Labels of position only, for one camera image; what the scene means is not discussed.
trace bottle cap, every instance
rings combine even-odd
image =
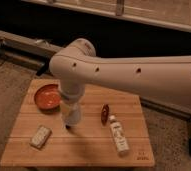
[[[116,120],[115,115],[110,115],[109,120],[110,120],[110,122],[115,121]]]

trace orange bowl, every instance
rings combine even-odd
[[[37,90],[34,96],[37,107],[41,110],[50,110],[59,106],[60,95],[57,84],[48,84]]]

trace floor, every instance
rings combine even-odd
[[[21,102],[36,71],[9,61],[0,67],[0,158],[7,137],[13,127]],[[39,78],[52,78],[42,75]],[[188,154],[187,122],[157,111],[143,108],[156,160],[153,168],[132,168],[124,170],[191,171],[191,157]],[[26,171],[26,168],[1,168],[0,171]],[[68,168],[40,168],[39,171],[71,170]],[[122,170],[110,168],[83,168],[82,170]]]

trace red object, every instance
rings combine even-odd
[[[38,108],[42,110],[49,110],[58,107],[60,104],[58,85],[48,84],[41,87],[35,93],[34,101]]]
[[[105,104],[101,111],[101,123],[105,126],[108,120],[110,108],[108,104]]]

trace wooden tabletop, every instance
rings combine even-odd
[[[65,129],[59,111],[43,114],[34,104],[35,92],[46,84],[58,83],[53,79],[35,79],[31,82],[15,125],[1,159],[1,166],[99,166],[132,167],[153,166],[145,118],[139,97],[112,89],[87,85],[81,99],[82,120]],[[130,153],[119,157],[109,124],[102,126],[100,113],[108,103],[110,112],[122,123]],[[53,132],[46,145],[37,150],[29,145],[39,125]]]

